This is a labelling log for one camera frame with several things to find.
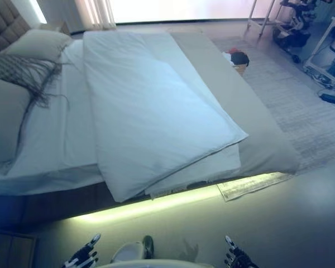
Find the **white table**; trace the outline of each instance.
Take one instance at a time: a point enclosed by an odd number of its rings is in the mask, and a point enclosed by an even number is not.
[[[319,72],[319,73],[325,75],[327,78],[329,78],[332,85],[335,85],[335,76],[328,73],[324,68],[312,63],[312,59],[318,54],[318,51],[319,51],[320,47],[324,43],[325,39],[328,37],[328,35],[329,35],[329,33],[330,33],[330,31],[332,30],[333,27],[335,27],[335,17],[332,17],[332,22],[330,23],[330,25],[327,28],[326,32],[324,33],[323,37],[318,42],[317,46],[315,47],[314,51],[312,52],[312,55],[305,62],[303,68],[304,68],[304,71],[306,71],[306,72],[310,68],[316,70],[317,72]]]

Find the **folded duvet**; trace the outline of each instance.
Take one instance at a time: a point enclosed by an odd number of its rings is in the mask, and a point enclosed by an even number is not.
[[[83,46],[98,166],[116,201],[247,137],[141,35],[87,32]]]

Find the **tufted headboard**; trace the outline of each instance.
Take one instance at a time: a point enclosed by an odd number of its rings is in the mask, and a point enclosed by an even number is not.
[[[0,51],[30,29],[10,0],[0,0]]]

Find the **white curtain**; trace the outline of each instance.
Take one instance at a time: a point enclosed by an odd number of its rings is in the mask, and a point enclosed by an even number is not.
[[[115,28],[109,0],[75,0],[83,25],[90,30]]]

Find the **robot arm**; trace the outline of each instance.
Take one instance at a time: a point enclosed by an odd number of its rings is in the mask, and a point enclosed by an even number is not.
[[[101,234],[97,234],[92,238],[92,240],[85,244],[80,250],[78,250],[72,257],[66,261],[62,268],[93,268],[95,267],[98,258],[95,258],[97,252],[94,251],[92,254],[90,253],[94,245],[100,239]]]
[[[232,242],[228,236],[225,237],[225,240],[227,242],[227,246],[229,247],[229,253],[226,254],[228,259],[224,261],[227,268],[259,268],[252,262],[251,258],[243,250]]]

